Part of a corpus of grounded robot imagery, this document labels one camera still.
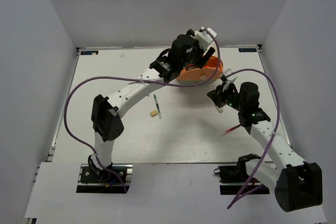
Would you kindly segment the orange top drawer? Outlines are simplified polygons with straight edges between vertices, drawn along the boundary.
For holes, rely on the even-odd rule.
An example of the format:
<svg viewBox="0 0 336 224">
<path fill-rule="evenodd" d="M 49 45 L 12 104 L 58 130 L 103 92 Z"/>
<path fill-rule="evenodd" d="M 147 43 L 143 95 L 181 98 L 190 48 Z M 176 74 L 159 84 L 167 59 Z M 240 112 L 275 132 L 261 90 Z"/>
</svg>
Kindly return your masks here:
<svg viewBox="0 0 336 224">
<path fill-rule="evenodd" d="M 219 61 L 219 67 L 216 70 L 217 62 L 218 58 L 211 56 L 202 69 L 190 64 L 181 71 L 180 75 L 176 78 L 176 81 L 181 85 L 196 84 L 208 80 L 212 74 L 215 74 L 208 82 L 212 83 L 219 79 L 223 73 L 223 62 L 221 60 Z"/>
</svg>

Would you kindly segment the red ink pen refill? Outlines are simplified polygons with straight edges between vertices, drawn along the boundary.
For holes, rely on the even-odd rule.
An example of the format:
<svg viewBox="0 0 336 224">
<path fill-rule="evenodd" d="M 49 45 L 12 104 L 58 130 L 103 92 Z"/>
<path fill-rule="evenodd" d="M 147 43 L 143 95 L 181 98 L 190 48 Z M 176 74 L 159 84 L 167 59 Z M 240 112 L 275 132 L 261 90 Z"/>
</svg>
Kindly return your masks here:
<svg viewBox="0 0 336 224">
<path fill-rule="evenodd" d="M 234 127 L 232 127 L 232 128 L 229 128 L 228 130 L 226 130 L 225 132 L 223 132 L 222 134 L 220 134 L 220 136 L 224 136 L 224 135 L 226 135 L 226 134 L 229 134 L 230 132 L 232 132 L 232 131 L 238 129 L 238 128 L 241 127 L 241 126 L 242 126 L 242 125 L 239 124 L 239 125 L 236 125 L 236 126 L 234 126 Z"/>
</svg>

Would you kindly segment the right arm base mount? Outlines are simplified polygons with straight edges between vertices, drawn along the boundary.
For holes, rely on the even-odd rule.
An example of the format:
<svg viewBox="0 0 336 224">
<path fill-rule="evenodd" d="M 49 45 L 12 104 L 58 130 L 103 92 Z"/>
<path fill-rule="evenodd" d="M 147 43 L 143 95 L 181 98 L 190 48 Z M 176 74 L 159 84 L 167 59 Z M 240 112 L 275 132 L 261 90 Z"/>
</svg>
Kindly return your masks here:
<svg viewBox="0 0 336 224">
<path fill-rule="evenodd" d="M 219 177 L 219 189 L 221 195 L 236 195 L 246 179 L 239 175 L 236 165 L 224 165 L 218 166 L 214 169 L 214 175 Z M 268 195 L 270 191 L 267 187 L 262 186 L 261 183 L 253 178 L 247 187 L 244 189 L 243 194 L 249 190 L 256 189 L 252 192 L 252 195 Z"/>
</svg>

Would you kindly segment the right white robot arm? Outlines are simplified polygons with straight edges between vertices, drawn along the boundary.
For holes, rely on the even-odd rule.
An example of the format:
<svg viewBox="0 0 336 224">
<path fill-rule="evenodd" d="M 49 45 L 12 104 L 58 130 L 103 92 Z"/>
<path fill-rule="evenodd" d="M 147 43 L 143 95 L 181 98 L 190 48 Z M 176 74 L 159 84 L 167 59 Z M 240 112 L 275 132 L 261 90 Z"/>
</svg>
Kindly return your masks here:
<svg viewBox="0 0 336 224">
<path fill-rule="evenodd" d="M 321 205 L 323 202 L 322 170 L 317 163 L 308 163 L 278 134 L 270 117 L 259 106 L 258 85 L 244 82 L 240 89 L 222 83 L 207 93 L 214 104 L 237 110 L 241 126 L 266 151 L 273 165 L 262 163 L 255 169 L 251 163 L 237 168 L 238 177 L 247 182 L 257 179 L 275 194 L 285 212 Z"/>
</svg>

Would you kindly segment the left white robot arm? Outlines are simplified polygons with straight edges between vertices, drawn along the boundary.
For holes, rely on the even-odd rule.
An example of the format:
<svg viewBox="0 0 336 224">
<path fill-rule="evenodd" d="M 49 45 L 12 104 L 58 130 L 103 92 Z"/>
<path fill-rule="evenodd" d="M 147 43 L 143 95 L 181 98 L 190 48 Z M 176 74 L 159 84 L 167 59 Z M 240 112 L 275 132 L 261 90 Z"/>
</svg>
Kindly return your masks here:
<svg viewBox="0 0 336 224">
<path fill-rule="evenodd" d="M 211 46 L 217 34 L 210 28 L 189 30 L 178 35 L 170 48 L 150 63 L 138 80 L 107 97 L 94 98 L 91 120 L 95 135 L 95 152 L 89 157 L 93 176 L 101 182 L 110 178 L 114 140 L 124 131 L 122 118 L 150 93 L 168 86 L 183 70 L 202 69 L 217 49 Z"/>
</svg>

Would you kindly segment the green ink pen refill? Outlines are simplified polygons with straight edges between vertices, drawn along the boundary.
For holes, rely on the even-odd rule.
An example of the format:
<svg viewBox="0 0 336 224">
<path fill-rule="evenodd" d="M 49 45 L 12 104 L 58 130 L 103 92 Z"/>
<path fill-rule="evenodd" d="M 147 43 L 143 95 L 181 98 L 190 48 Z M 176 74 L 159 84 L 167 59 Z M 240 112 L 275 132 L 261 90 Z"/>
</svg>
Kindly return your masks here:
<svg viewBox="0 0 336 224">
<path fill-rule="evenodd" d="M 153 95 L 153 97 L 154 97 L 154 101 L 155 101 L 155 105 L 156 105 L 156 110 L 158 112 L 158 117 L 159 117 L 159 119 L 162 119 L 162 114 L 161 114 L 161 111 L 160 111 L 160 107 L 159 107 L 157 97 L 156 97 L 155 94 Z"/>
</svg>

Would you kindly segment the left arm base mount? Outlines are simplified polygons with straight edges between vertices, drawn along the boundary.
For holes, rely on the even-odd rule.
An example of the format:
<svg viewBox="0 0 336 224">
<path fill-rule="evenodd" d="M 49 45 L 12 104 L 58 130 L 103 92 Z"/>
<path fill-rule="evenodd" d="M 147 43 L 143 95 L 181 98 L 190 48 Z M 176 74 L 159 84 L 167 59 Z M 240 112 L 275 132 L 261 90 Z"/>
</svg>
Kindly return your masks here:
<svg viewBox="0 0 336 224">
<path fill-rule="evenodd" d="M 126 190 L 128 190 L 131 185 L 133 165 L 114 164 L 112 166 L 112 170 L 120 176 Z M 126 191 L 115 174 L 107 173 L 103 176 L 103 179 L 99 179 L 97 174 L 89 167 L 88 164 L 82 164 L 78 177 L 76 193 L 125 194 Z"/>
</svg>

